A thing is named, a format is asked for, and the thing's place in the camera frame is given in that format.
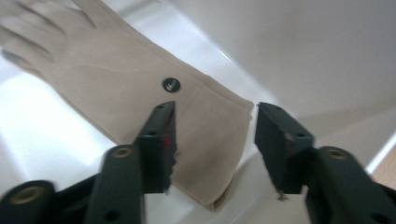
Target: white surface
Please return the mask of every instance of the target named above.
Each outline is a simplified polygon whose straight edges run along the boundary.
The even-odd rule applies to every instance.
[[[386,23],[385,33],[381,26],[360,36],[356,27],[368,21],[353,13],[346,17],[348,9],[357,13],[360,7],[184,1],[183,10],[203,33],[166,1],[107,2],[152,41],[237,94],[254,103],[285,106],[318,136],[319,146],[343,147],[367,164],[395,131],[395,20]],[[391,20],[392,7],[380,10],[370,27],[384,17]],[[374,11],[367,10],[373,17]],[[357,42],[346,41],[349,35]],[[372,39],[380,41],[374,50]],[[254,123],[231,197],[220,212],[210,213],[171,188],[167,196],[147,197],[148,223],[308,223],[302,196],[286,203],[275,200],[253,145]],[[63,189],[96,173],[111,146],[45,83],[0,58],[0,193],[31,179],[52,180]]]

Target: fabric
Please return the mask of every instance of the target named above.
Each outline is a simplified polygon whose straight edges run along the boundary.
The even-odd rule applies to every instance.
[[[246,142],[253,103],[156,46],[98,0],[52,2],[1,20],[4,52],[48,82],[117,144],[130,144],[155,105],[177,102],[173,184],[211,210]]]

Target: wooden floor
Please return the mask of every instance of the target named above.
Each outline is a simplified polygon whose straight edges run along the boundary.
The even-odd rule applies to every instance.
[[[396,189],[396,147],[375,169],[373,178],[376,182]]]

